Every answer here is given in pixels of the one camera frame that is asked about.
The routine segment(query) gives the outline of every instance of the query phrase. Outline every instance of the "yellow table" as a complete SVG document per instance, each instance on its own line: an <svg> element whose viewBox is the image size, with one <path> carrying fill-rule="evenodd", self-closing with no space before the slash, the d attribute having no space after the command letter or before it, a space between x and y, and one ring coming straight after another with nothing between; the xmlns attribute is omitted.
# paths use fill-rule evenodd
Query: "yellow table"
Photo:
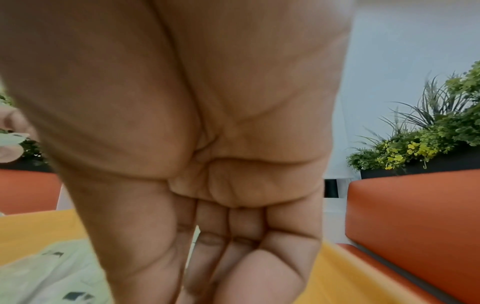
<svg viewBox="0 0 480 304"><path fill-rule="evenodd" d="M74 210L0 217L0 265L63 240L86 237ZM324 242L295 304L425 304L347 251Z"/></svg>

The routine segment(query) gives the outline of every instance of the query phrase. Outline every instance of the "light green cloth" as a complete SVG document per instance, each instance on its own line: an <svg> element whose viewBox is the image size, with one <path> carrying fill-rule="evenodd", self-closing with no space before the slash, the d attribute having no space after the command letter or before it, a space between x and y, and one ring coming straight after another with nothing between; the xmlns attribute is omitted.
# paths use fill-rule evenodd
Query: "light green cloth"
<svg viewBox="0 0 480 304"><path fill-rule="evenodd" d="M113 300L90 243L73 240L0 267L0 303L110 304Z"/></svg>

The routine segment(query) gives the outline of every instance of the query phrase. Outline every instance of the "human palm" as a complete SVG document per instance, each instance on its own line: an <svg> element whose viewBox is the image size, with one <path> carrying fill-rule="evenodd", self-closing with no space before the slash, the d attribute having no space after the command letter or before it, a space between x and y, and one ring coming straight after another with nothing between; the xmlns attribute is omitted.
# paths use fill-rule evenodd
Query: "human palm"
<svg viewBox="0 0 480 304"><path fill-rule="evenodd" d="M293 302L321 245L348 1L2 7L0 71L117 302Z"/></svg>

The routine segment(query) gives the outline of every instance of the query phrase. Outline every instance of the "foliage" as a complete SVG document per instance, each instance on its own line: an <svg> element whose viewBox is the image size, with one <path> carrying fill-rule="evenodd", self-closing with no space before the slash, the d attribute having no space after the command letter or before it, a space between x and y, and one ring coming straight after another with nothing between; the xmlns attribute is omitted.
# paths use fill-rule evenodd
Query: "foliage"
<svg viewBox="0 0 480 304"><path fill-rule="evenodd" d="M0 93L0 104L13 106L14 102L6 94ZM11 133L10 131L0 130L0 133ZM23 147L23 154L20 159L31 161L35 165L47 164L47 160L43 157L39 144L31 139L26 139L20 145Z"/></svg>
<svg viewBox="0 0 480 304"><path fill-rule="evenodd" d="M435 79L426 82L418 105L409 106L410 113L393 111L403 121L381 118L393 128L390 138L371 132L375 138L364 137L369 147L357 149L348 164L356 170L400 169L411 162L426 167L439 154L480 146L480 99L475 100L480 96L480 61L464 78L452 79L440 87ZM414 127L409 130L405 124Z"/></svg>

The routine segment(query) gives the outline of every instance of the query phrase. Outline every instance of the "orange leather upholstery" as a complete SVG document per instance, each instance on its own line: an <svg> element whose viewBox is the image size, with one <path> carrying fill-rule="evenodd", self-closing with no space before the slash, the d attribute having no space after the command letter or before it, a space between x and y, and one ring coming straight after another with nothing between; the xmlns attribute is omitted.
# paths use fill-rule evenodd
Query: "orange leather upholstery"
<svg viewBox="0 0 480 304"><path fill-rule="evenodd" d="M0 170L0 212L55 210L61 185L53 173Z"/></svg>
<svg viewBox="0 0 480 304"><path fill-rule="evenodd" d="M339 245L343 249L347 250L348 252L352 253L356 257L360 258L361 260L363 260L364 262L366 262L370 266L374 267L378 271L382 272L383 274L385 274L389 278L393 279L394 281L396 281L397 283L402 285L404 288L408 289L410 292L419 296L426 303L428 303L428 304L443 304L442 301L438 300L436 297L434 297L430 293L424 291L423 289L421 289L417 285L413 284L412 282L410 282L409 280L407 280L406 278L404 278L400 274L396 273L395 271L391 270L387 266L378 262L377 260L375 260L374 258L369 256L368 254L358 250L356 247L354 247L352 245L348 245L348 244L337 244L337 245Z"/></svg>
<svg viewBox="0 0 480 304"><path fill-rule="evenodd" d="M480 304L480 170L372 178L348 190L345 232L466 304Z"/></svg>

